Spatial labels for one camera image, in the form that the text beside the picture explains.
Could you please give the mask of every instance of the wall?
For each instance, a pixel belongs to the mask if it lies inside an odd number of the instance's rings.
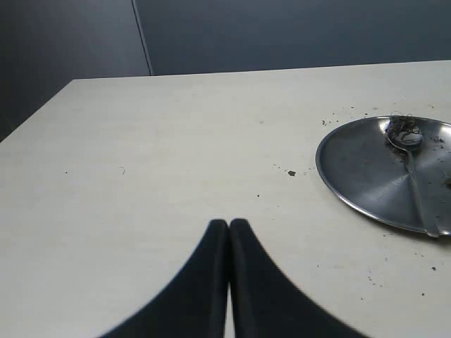
[[[131,0],[2,2],[0,140],[72,79],[149,74]]]
[[[448,0],[136,0],[156,75],[451,58]]]

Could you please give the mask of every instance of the table surface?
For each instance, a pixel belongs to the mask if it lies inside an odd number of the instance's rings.
[[[98,336],[173,278],[210,219],[247,218],[349,325],[449,337],[450,239],[354,212],[315,152],[368,116],[451,122],[450,92],[451,61],[72,81],[0,144],[0,336]]]

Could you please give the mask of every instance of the spoon handle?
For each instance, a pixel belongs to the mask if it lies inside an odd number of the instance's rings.
[[[420,219],[423,223],[424,229],[428,236],[430,237],[438,237],[440,233],[438,231],[437,225],[435,224],[435,220],[431,215],[431,211],[427,208],[427,203],[421,197],[420,189],[418,186],[418,180],[416,179],[416,168],[414,162],[414,155],[411,151],[407,152],[409,154],[409,162],[407,164],[407,169],[409,171],[410,180],[412,181],[412,188],[414,191],[414,200],[416,209],[419,213]]]

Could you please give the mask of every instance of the metal spoon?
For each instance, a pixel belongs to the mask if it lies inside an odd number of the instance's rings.
[[[431,215],[429,208],[426,207],[427,203],[421,197],[418,182],[416,180],[416,168],[413,151],[417,150],[421,146],[421,143],[423,141],[423,134],[417,126],[414,126],[409,131],[391,132],[393,129],[390,128],[390,125],[391,123],[387,128],[388,141],[396,148],[405,151],[409,156],[407,170],[409,171],[410,180],[412,182],[416,209],[419,213],[426,234],[428,234],[428,236],[430,237],[439,237],[440,232],[438,231],[437,225],[435,224],[434,217]]]

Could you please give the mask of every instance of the stainless steel plate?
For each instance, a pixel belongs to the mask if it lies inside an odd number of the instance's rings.
[[[365,118],[343,125],[319,144],[316,167],[342,201],[388,225],[425,232],[411,192],[403,153],[385,141],[389,117]],[[424,142],[415,164],[421,193],[440,234],[451,234],[451,125],[416,118]]]

